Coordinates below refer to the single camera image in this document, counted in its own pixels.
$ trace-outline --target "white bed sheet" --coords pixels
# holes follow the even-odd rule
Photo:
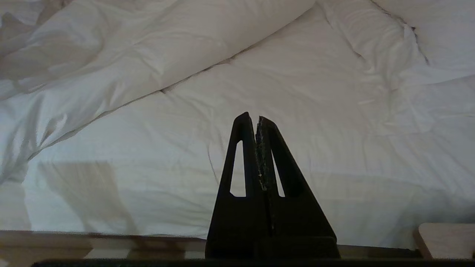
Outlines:
[[[412,248],[419,223],[473,220],[475,119],[379,135],[389,91],[361,66],[313,8],[42,150],[0,187],[0,227],[206,238],[232,122],[245,111],[278,125],[339,244]]]

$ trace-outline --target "wooden surface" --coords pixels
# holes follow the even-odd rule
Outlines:
[[[414,239],[424,258],[472,259],[475,224],[423,223]]]

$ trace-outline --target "white fabric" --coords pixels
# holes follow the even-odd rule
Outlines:
[[[260,41],[314,1],[75,0],[0,72],[0,182],[100,114]]]
[[[35,29],[71,1],[2,0],[0,2],[0,58],[24,47]]]
[[[339,244],[413,248],[418,224],[473,218],[475,120],[380,136],[389,98],[315,7],[42,150],[0,186],[0,228],[205,238],[232,122],[249,111],[278,125]]]
[[[330,25],[341,32],[353,50],[366,61],[368,74],[380,75],[390,89],[397,89],[403,70],[420,63],[416,39],[368,0],[318,0]]]
[[[475,1],[374,2],[415,28],[420,49],[432,67],[450,71],[452,78],[475,74]]]

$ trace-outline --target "wrinkled fabric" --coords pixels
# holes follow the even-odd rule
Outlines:
[[[313,4],[72,1],[0,63],[0,183],[64,134],[233,56]]]

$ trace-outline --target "wooden table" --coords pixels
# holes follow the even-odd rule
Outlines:
[[[423,223],[414,232],[424,258],[472,259],[475,251],[475,224]]]

